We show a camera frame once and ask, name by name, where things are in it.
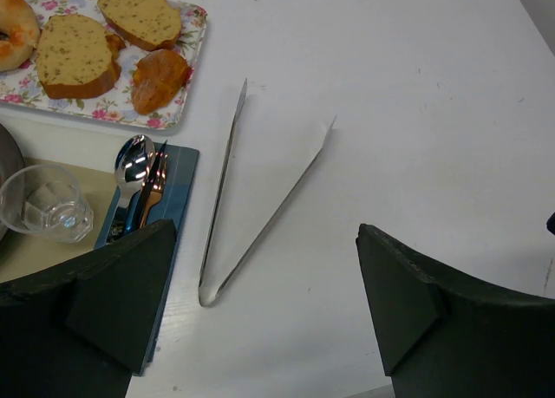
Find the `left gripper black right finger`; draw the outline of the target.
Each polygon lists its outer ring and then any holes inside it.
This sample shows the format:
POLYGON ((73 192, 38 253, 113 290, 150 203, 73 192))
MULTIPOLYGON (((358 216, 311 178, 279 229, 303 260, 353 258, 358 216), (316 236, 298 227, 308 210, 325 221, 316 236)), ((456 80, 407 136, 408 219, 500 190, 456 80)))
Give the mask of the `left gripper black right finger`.
POLYGON ((470 276, 372 225, 356 248, 398 397, 551 397, 554 302, 470 276))

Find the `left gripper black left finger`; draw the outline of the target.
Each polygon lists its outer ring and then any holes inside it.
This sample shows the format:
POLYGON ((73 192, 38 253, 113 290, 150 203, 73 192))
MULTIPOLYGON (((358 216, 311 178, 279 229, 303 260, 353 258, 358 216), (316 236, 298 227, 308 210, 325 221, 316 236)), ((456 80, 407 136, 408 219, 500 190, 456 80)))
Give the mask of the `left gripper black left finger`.
POLYGON ((123 397, 147 359, 176 229, 160 219, 1 285, 3 397, 123 397))

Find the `silver metal tongs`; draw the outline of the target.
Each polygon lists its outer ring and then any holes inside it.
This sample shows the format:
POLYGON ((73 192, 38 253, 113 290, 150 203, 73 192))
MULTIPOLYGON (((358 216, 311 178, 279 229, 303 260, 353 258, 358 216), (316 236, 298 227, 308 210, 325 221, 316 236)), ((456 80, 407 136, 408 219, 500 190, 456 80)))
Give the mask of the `silver metal tongs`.
POLYGON ((244 121, 241 90, 229 129, 206 246, 198 302, 215 306, 272 232, 320 158, 336 117, 322 111, 244 121))

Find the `glazed bagel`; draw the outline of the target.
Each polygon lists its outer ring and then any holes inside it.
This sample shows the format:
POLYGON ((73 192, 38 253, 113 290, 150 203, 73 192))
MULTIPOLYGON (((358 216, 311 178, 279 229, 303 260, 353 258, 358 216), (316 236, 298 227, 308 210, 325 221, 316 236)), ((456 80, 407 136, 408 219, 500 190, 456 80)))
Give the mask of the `glazed bagel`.
POLYGON ((40 28, 35 11, 24 0, 1 0, 1 71, 18 69, 36 49, 40 28))

